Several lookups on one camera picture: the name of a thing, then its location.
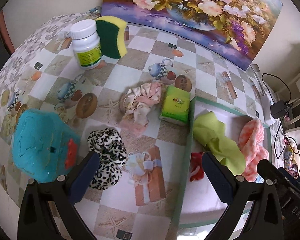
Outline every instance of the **jar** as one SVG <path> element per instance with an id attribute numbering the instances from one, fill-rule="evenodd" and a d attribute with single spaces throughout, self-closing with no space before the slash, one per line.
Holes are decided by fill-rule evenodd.
<path id="1" fill-rule="evenodd" d="M 97 24 L 92 19 L 82 20 L 70 28 L 72 49 L 81 68 L 95 68 L 101 61 L 100 38 Z"/>

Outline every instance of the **bottle label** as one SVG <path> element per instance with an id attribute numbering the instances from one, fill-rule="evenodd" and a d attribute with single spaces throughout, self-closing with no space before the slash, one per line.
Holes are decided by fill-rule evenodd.
<path id="1" fill-rule="evenodd" d="M 80 65 L 82 67 L 90 67 L 97 63 L 101 58 L 101 46 L 98 44 L 94 49 L 86 52 L 77 52 L 77 57 L 79 59 Z"/>

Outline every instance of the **lime green fabric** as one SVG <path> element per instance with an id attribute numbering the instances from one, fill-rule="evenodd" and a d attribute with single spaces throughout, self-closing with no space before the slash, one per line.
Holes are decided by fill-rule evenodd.
<path id="1" fill-rule="evenodd" d="M 236 142 L 225 136 L 225 127 L 214 112 L 209 112 L 194 121 L 193 137 L 209 148 L 217 160 L 234 175 L 240 175 L 246 168 L 246 161 Z"/>

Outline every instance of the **canvas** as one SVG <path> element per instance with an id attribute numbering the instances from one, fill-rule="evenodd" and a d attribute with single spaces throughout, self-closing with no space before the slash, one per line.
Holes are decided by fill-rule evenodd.
<path id="1" fill-rule="evenodd" d="M 102 15 L 182 36 L 246 70 L 281 8 L 279 0 L 103 0 Z"/>

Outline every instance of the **white bottle cap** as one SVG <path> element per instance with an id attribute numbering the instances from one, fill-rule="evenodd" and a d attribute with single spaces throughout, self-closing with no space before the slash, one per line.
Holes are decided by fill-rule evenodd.
<path id="1" fill-rule="evenodd" d="M 95 20 L 87 19 L 75 23 L 70 28 L 70 36 L 74 40 L 84 39 L 97 31 Z"/>

